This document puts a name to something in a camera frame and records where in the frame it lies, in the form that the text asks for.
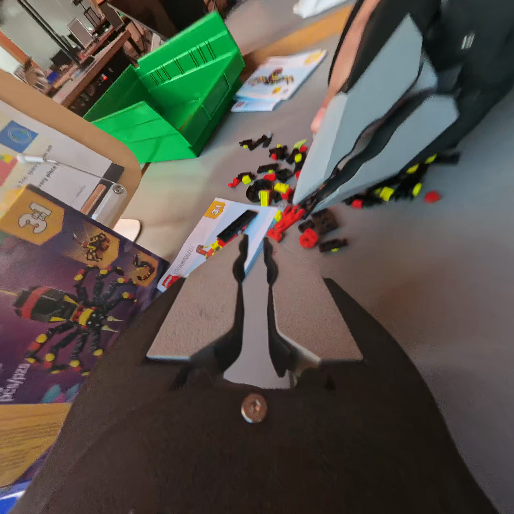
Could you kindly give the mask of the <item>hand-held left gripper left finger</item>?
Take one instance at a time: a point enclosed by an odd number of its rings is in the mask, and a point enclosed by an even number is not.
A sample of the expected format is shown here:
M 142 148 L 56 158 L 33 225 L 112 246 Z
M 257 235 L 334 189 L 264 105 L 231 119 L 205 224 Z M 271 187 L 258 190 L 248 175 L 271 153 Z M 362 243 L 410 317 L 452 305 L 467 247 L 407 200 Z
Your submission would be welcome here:
M 183 281 L 146 354 L 152 363 L 222 376 L 241 353 L 247 235 L 238 235 Z

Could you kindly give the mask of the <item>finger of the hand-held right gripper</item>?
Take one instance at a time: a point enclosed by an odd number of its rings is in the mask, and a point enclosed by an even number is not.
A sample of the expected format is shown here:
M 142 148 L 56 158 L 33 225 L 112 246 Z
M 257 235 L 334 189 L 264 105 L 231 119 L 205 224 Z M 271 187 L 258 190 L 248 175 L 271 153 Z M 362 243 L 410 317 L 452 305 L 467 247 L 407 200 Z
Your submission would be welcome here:
M 293 201 L 328 184 L 369 126 L 389 112 L 417 80 L 422 35 L 406 14 L 356 83 L 329 103 L 301 170 Z
M 346 155 L 329 164 L 330 175 L 309 196 L 309 212 L 348 199 L 397 175 L 459 117 L 453 95 L 416 93 L 365 129 Z

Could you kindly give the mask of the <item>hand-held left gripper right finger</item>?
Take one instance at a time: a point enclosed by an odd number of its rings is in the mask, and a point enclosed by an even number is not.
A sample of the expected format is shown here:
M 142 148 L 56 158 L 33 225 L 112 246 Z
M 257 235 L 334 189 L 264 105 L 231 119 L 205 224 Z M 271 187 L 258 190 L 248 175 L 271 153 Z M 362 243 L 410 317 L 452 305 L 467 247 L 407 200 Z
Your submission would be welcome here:
M 274 239 L 263 240 L 268 284 L 268 350 L 277 376 L 361 362 L 363 355 L 336 301 L 312 264 Z

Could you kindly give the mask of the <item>pile of lego pieces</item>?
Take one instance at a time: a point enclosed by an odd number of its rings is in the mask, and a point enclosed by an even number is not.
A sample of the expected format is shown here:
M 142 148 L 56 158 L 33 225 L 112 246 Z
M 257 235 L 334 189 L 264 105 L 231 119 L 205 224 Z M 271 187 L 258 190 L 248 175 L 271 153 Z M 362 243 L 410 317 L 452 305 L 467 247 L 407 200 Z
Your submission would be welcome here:
M 269 158 L 271 164 L 261 165 L 256 173 L 240 173 L 228 183 L 228 187 L 236 188 L 240 183 L 247 185 L 247 198 L 251 202 L 264 200 L 263 206 L 270 202 L 286 201 L 287 206 L 293 206 L 292 196 L 294 190 L 288 183 L 292 177 L 297 179 L 306 160 L 308 147 L 306 139 L 296 142 L 292 150 L 286 145 L 277 145 L 271 148 Z M 354 194 L 342 202 L 353 209 L 376 207 L 391 201 L 403 199 L 413 200 L 421 193 L 424 177 L 432 164 L 456 165 L 460 153 L 436 153 L 424 161 L 402 170 L 395 177 L 379 182 L 374 188 L 367 188 L 363 192 Z M 303 248 L 319 247 L 321 253 L 336 252 L 348 245 L 347 239 L 332 239 L 321 241 L 325 235 L 339 228 L 339 224 L 332 210 L 321 209 L 314 213 L 307 202 L 299 204 L 306 210 L 299 220 L 299 243 Z

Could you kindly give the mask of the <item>purple lego set box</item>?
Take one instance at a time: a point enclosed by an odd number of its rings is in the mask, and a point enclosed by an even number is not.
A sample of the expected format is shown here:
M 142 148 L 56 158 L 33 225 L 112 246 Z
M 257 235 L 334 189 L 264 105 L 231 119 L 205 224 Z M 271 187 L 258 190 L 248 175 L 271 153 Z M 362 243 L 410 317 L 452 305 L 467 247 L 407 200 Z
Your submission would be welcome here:
M 169 263 L 35 186 L 1 209 L 1 487 L 48 452 Z

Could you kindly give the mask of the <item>person's right hand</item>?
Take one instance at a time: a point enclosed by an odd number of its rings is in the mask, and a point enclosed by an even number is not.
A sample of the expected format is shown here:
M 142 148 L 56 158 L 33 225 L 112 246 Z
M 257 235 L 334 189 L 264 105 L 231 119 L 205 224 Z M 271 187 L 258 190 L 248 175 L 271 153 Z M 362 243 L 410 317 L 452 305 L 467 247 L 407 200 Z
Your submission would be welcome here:
M 316 134 L 331 100 L 349 79 L 364 30 L 380 1 L 357 1 L 344 27 L 331 65 L 328 89 L 320 109 L 316 113 L 311 131 Z

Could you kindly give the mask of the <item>open spider instruction booklet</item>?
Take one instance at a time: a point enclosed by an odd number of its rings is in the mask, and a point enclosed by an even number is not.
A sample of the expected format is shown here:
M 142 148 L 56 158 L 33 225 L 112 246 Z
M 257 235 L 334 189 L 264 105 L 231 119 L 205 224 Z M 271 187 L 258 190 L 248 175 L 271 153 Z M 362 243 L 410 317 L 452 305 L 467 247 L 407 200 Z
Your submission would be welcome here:
M 282 204 L 264 207 L 216 197 L 163 274 L 158 291 L 165 292 L 178 278 L 186 278 L 241 234 L 248 236 L 245 260 L 245 271 L 248 272 L 262 248 L 267 231 L 279 221 L 279 213 L 283 211 Z

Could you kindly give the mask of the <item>closed instruction booklet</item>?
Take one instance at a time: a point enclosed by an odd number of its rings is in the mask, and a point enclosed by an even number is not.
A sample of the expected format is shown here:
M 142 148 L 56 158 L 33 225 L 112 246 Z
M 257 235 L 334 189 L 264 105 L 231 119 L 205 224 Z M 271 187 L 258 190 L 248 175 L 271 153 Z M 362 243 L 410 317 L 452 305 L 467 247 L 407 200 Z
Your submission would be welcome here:
M 316 49 L 269 58 L 236 92 L 231 112 L 272 112 L 296 93 L 326 54 L 326 50 Z

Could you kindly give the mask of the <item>crumpled white paper bag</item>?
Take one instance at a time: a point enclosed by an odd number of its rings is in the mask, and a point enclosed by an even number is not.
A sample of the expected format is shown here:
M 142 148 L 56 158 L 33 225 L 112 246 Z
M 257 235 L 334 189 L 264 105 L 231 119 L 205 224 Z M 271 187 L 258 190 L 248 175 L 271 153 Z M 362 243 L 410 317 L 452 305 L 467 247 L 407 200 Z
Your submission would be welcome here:
M 318 16 L 335 7 L 346 6 L 354 1 L 298 1 L 292 7 L 295 15 L 307 19 Z

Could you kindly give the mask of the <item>green plastic bin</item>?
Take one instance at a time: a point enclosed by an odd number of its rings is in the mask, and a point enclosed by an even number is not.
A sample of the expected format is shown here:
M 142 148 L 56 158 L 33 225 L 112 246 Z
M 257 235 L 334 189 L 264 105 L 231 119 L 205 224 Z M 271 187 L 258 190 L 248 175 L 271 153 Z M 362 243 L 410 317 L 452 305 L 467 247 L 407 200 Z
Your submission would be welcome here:
M 140 164 L 196 158 L 233 105 L 244 68 L 213 11 L 126 68 L 83 118 Z

